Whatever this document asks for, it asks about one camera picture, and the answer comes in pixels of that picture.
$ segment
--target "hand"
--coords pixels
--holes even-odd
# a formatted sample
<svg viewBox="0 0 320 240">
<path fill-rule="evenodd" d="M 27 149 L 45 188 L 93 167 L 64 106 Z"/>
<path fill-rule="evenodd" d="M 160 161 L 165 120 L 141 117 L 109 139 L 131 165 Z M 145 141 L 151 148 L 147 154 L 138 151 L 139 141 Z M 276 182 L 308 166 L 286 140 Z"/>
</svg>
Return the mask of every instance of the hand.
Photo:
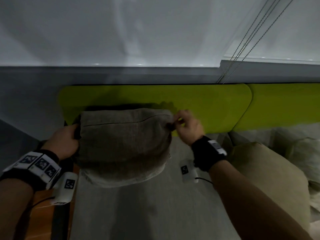
<svg viewBox="0 0 320 240">
<path fill-rule="evenodd" d="M 200 120 L 193 117 L 191 111 L 179 110 L 173 119 L 180 139 L 187 145 L 191 146 L 195 141 L 205 135 Z"/>
<path fill-rule="evenodd" d="M 74 139 L 77 127 L 74 124 L 58 129 L 41 149 L 52 151 L 60 160 L 71 157 L 79 147 L 79 141 Z"/>
</svg>

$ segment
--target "yellow-green backrest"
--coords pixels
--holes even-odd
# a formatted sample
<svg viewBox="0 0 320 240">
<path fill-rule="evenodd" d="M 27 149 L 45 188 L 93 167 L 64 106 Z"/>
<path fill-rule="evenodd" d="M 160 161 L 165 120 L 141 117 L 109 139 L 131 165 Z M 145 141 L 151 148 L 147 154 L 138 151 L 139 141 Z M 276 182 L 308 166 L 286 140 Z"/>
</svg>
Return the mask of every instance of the yellow-green backrest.
<svg viewBox="0 0 320 240">
<path fill-rule="evenodd" d="M 248 84 L 252 102 L 233 130 L 320 122 L 320 83 Z"/>
<path fill-rule="evenodd" d="M 88 106 L 155 104 L 172 113 L 190 109 L 206 133 L 221 133 L 237 124 L 251 102 L 251 91 L 245 84 L 67 86 L 58 101 L 68 125 Z"/>
</svg>

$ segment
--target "gray cloth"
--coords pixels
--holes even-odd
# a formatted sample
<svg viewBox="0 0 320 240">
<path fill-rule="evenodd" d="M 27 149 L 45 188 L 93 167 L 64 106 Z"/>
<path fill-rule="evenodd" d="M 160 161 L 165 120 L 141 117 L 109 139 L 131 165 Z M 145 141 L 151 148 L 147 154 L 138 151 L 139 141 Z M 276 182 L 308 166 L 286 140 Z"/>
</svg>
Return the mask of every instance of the gray cloth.
<svg viewBox="0 0 320 240">
<path fill-rule="evenodd" d="M 82 174 L 104 188 L 146 181 L 168 161 L 172 122 L 161 109 L 103 110 L 81 113 L 80 149 L 76 158 Z"/>
</svg>

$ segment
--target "forearm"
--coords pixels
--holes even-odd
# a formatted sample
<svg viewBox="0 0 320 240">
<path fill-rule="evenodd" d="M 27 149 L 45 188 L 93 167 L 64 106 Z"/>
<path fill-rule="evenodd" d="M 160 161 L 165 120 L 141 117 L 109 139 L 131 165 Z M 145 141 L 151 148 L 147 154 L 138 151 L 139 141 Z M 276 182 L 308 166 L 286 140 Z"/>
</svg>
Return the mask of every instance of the forearm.
<svg viewBox="0 0 320 240">
<path fill-rule="evenodd" d="M 290 215 L 228 161 L 214 164 L 209 175 L 242 239 L 312 239 Z"/>
<path fill-rule="evenodd" d="M 33 197 L 33 189 L 27 183 L 7 178 L 0 181 L 0 236 L 6 238 L 14 232 L 22 213 Z"/>
</svg>

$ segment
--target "black wristband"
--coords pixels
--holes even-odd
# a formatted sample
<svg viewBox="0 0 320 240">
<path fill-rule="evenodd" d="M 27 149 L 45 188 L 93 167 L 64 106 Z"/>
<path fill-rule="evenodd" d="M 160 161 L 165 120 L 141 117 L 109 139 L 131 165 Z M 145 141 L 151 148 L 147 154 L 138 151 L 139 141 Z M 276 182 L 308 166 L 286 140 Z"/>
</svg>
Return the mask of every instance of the black wristband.
<svg viewBox="0 0 320 240">
<path fill-rule="evenodd" d="M 57 164 L 59 162 L 58 156 L 52 151 L 39 149 L 35 150 L 34 152 L 43 153 L 47 155 Z M 42 181 L 41 178 L 39 178 L 37 175 L 33 174 L 27 169 L 12 168 L 9 171 L 6 171 L 2 174 L 2 176 L 0 177 L 0 181 L 4 179 L 19 179 L 21 181 L 24 181 L 32 187 L 34 192 L 45 190 L 47 186 L 47 184 L 44 181 Z"/>
<path fill-rule="evenodd" d="M 218 161 L 226 159 L 226 155 L 219 154 L 208 141 L 211 141 L 211 139 L 203 136 L 191 145 L 194 155 L 194 166 L 205 172 L 208 172 Z"/>
</svg>

